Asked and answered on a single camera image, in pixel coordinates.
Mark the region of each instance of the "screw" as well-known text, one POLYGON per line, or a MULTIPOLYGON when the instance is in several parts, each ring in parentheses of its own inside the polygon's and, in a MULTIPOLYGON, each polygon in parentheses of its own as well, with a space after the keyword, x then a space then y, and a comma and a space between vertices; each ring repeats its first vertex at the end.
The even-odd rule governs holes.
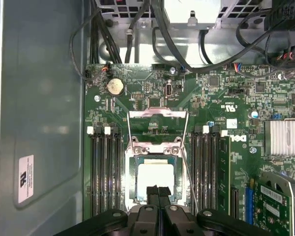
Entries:
POLYGON ((273 220, 273 218, 272 218, 271 216, 269 216, 269 217, 267 218, 267 220, 268 220, 268 222, 269 222, 270 224, 273 224, 273 223, 274 223, 274 220, 273 220))
POLYGON ((206 210, 206 211, 203 212, 203 215, 205 215, 205 216, 212 216, 212 212, 206 210))
POLYGON ((142 23, 141 23, 141 27, 142 27, 142 28, 146 28, 146 27, 147 27, 146 22, 142 22, 142 23))
POLYGON ((178 153, 179 153, 179 149, 177 147, 173 147, 172 154, 178 154, 178 153))
POLYGON ((255 147, 251 147, 251 148, 249 149, 249 152, 250 152, 251 154, 255 154, 255 153, 257 153, 257 149, 256 149, 255 147))
POLYGON ((135 154, 140 154, 140 153, 141 153, 141 148, 140 148, 140 147, 135 147, 135 148, 133 149, 133 152, 134 152, 135 154))
POLYGON ((172 75, 174 75, 176 73, 176 68, 175 67, 171 67, 169 69, 169 73, 171 73, 172 75))
POLYGON ((176 210, 178 210, 178 207, 177 207, 177 206, 170 206, 170 207, 169 207, 169 210, 176 211, 176 210))
POLYGON ((96 96, 94 97, 94 100, 95 100, 95 102, 99 102, 99 101, 100 101, 100 96, 96 95, 96 96))

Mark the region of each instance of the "metal bracket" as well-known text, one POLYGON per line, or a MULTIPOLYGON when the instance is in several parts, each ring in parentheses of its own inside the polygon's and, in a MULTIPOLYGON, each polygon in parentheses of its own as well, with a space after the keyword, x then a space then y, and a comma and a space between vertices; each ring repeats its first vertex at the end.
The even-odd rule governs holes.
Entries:
POLYGON ((163 117, 174 117, 174 118, 185 118, 186 123, 183 131, 182 142, 180 143, 180 147, 184 144, 188 120, 189 120, 189 113, 187 111, 172 111, 166 107, 150 107, 145 109, 144 111, 129 111, 127 114, 127 123, 128 123, 128 132, 129 132, 129 143, 130 146, 132 145, 132 135, 131 135, 131 128, 130 128, 130 119, 131 118, 146 118, 152 117, 153 115, 163 115, 163 117))

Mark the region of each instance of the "sticker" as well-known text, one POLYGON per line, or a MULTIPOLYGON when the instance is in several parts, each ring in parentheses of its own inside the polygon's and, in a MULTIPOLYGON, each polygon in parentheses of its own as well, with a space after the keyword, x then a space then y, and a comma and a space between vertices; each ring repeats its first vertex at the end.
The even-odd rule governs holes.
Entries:
POLYGON ((237 119, 226 119, 227 129, 237 129, 237 119))
POLYGON ((282 199, 282 196, 280 194, 277 194, 277 193, 273 192, 272 190, 267 189, 267 188, 265 188, 263 186, 261 186, 261 192, 263 194, 266 194, 268 197, 271 197, 272 199, 276 200, 280 204, 283 203, 283 199, 282 199))
POLYGON ((19 160, 19 203, 34 194, 34 155, 19 160))
POLYGON ((280 212, 277 209, 271 207, 269 204, 266 204, 266 209, 268 211, 270 211, 273 215, 276 215, 277 217, 280 217, 280 212))

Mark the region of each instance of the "integrated circuit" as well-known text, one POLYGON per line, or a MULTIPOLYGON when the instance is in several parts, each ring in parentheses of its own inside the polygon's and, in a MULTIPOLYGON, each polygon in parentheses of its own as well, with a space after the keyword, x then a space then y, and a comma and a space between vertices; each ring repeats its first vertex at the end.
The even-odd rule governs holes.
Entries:
POLYGON ((266 84, 265 83, 256 83, 256 92, 265 92, 266 84))
POLYGON ((211 87, 219 86, 219 77, 218 76, 210 76, 208 79, 208 85, 211 87))

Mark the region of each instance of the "usb port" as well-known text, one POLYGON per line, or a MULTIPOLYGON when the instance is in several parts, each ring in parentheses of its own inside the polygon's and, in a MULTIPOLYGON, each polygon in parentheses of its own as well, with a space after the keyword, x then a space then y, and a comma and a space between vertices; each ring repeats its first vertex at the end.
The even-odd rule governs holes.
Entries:
POLYGON ((165 95, 167 97, 172 96, 172 85, 171 84, 166 84, 166 86, 165 86, 165 95))

